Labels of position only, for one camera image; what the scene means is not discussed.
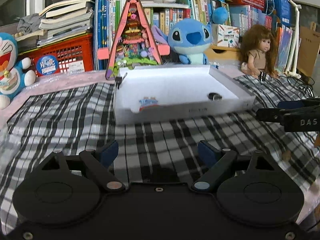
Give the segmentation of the white desk lamp stand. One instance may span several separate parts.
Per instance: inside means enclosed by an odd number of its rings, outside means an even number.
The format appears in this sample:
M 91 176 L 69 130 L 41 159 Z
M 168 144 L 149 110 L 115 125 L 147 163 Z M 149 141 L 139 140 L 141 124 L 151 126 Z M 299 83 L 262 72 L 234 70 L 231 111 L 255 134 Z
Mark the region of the white desk lamp stand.
M 296 20 L 295 20 L 295 31 L 293 33 L 293 39 L 291 42 L 289 58 L 287 60 L 284 74 L 286 76 L 300 79 L 301 75 L 297 73 L 297 61 L 298 61 L 298 53 L 299 53 L 299 20 L 300 20 L 299 10 L 302 7 L 300 4 L 296 4 L 293 0 L 289 0 L 289 3 L 293 6 L 295 10 Z

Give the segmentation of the black white plaid cloth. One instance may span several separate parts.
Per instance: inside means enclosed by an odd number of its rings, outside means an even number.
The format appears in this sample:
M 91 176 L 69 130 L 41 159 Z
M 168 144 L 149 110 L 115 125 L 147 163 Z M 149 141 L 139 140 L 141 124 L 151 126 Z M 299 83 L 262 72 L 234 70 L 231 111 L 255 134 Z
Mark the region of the black white plaid cloth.
M 96 83 L 32 96 L 10 112 L 2 149 L 10 158 L 1 175 L 2 233 L 17 224 L 14 190 L 47 155 L 54 150 L 75 155 L 110 140 L 119 144 L 111 172 L 124 183 L 146 182 L 162 167 L 174 170 L 181 181 L 196 180 L 205 171 L 197 153 L 201 140 L 240 154 L 266 151 L 303 191 L 319 177 L 314 132 L 286 133 L 279 124 L 256 120 L 255 111 L 117 126 L 113 93 L 113 85 Z

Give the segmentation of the black round cap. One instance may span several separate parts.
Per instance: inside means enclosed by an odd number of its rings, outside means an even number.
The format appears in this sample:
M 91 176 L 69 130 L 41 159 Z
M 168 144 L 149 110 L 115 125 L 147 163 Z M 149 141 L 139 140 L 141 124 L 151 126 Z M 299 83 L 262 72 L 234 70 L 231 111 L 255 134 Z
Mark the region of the black round cap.
M 209 93 L 208 99 L 212 101 L 219 101 L 222 100 L 222 96 L 219 93 Z

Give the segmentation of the brown haired baby doll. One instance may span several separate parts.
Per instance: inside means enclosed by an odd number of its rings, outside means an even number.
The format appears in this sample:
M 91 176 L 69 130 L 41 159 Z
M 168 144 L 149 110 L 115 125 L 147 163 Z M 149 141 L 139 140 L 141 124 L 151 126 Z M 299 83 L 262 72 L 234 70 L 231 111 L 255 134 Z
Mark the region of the brown haired baby doll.
M 278 77 L 274 65 L 277 57 L 277 44 L 271 31 L 265 26 L 256 24 L 245 32 L 240 47 L 241 71 L 258 78 L 266 73 Z

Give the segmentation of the blue white sticker toy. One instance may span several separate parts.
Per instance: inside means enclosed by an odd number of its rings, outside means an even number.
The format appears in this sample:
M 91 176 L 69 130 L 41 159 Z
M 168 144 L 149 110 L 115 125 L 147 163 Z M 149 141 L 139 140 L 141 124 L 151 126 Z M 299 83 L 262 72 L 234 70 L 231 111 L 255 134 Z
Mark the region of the blue white sticker toy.
M 139 111 L 142 111 L 146 108 L 159 106 L 158 100 L 155 97 L 144 97 L 141 100 L 139 100 L 139 103 Z

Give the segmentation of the black binder clip on box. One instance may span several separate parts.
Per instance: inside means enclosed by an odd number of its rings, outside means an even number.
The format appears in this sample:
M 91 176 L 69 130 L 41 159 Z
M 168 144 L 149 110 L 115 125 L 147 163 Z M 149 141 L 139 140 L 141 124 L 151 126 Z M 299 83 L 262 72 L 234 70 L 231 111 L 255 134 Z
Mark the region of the black binder clip on box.
M 127 76 L 127 73 L 125 73 L 124 76 L 117 76 L 115 78 L 115 85 L 117 89 L 120 88 L 120 85 L 123 83 L 126 76 Z

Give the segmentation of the white shallow cardboard box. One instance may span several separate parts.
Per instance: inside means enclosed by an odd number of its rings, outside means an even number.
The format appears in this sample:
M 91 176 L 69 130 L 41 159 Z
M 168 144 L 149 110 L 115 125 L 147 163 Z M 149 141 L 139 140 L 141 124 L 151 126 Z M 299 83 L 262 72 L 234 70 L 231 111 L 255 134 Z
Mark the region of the white shallow cardboard box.
M 120 68 L 127 73 L 114 89 L 116 125 L 190 119 L 252 109 L 255 95 L 225 73 L 210 65 L 173 64 Z M 208 99 L 219 93 L 222 100 Z M 139 111 L 144 97 L 155 97 L 159 106 Z

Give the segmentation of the wooden drawer box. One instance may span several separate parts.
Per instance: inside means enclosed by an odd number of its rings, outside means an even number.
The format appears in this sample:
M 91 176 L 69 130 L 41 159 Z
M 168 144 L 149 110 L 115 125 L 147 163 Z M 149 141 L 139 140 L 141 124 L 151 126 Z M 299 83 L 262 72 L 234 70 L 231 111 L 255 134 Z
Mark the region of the wooden drawer box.
M 209 61 L 216 60 L 241 60 L 241 53 L 239 48 L 219 47 L 213 44 L 205 50 L 204 54 Z

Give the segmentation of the small white printed box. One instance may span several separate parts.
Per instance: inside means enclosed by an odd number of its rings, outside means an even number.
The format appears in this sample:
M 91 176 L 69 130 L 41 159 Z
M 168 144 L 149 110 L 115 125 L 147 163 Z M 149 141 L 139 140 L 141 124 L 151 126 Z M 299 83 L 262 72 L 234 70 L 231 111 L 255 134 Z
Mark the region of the small white printed box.
M 239 28 L 223 25 L 212 25 L 213 45 L 218 47 L 239 48 Z

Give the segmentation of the red plastic crate left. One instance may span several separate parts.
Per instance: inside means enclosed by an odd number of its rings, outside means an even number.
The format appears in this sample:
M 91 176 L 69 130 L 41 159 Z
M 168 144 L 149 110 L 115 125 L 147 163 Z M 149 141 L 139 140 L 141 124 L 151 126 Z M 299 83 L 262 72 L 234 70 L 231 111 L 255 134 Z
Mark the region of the red plastic crate left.
M 83 34 L 48 46 L 26 51 L 18 60 L 31 59 L 36 76 L 90 72 L 94 69 L 93 35 Z

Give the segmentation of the blue gift bag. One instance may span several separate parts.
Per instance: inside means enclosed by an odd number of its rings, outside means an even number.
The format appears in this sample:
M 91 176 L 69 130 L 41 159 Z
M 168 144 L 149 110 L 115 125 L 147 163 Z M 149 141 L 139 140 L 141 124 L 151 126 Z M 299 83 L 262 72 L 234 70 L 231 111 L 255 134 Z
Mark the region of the blue gift bag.
M 265 0 L 264 13 L 275 14 L 280 23 L 286 27 L 291 26 L 291 4 L 289 0 Z

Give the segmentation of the Doraemon plush toy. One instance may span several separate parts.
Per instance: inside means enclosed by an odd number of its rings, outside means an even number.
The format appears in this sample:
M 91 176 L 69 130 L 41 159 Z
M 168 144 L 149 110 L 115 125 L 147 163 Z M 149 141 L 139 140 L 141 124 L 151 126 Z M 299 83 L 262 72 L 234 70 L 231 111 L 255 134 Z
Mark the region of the Doraemon plush toy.
M 17 61 L 18 45 L 8 33 L 1 33 L 1 110 L 7 108 L 13 98 L 25 87 L 35 83 L 36 74 L 29 69 L 28 57 Z

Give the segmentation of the pink triangular diorama house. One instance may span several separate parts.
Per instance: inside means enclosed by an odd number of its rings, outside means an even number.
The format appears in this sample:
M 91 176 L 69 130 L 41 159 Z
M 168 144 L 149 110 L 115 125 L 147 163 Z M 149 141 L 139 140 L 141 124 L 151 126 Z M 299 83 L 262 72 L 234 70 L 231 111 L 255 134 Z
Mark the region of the pink triangular diorama house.
M 112 46 L 99 48 L 97 58 L 107 61 L 105 77 L 114 80 L 120 68 L 161 65 L 169 54 L 169 45 L 155 40 L 141 1 L 126 0 Z

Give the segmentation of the blue Stitch plush toy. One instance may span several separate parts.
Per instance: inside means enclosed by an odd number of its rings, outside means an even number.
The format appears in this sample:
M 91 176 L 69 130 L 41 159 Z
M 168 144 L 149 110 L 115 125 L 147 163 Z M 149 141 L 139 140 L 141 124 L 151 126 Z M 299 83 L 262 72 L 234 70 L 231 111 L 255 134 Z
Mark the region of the blue Stitch plush toy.
M 210 24 L 203 24 L 192 18 L 185 18 L 172 26 L 166 35 L 159 27 L 151 27 L 155 40 L 167 43 L 170 50 L 178 55 L 182 64 L 208 64 L 205 51 L 212 43 Z

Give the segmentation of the stack of books left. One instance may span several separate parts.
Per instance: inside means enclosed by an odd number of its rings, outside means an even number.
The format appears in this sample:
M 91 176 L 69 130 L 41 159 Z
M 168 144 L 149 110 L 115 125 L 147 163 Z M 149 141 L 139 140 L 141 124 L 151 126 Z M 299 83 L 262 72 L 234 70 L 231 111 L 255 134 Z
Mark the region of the stack of books left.
M 41 12 L 19 20 L 14 35 L 20 50 L 58 40 L 65 32 L 89 29 L 98 0 L 52 0 Z

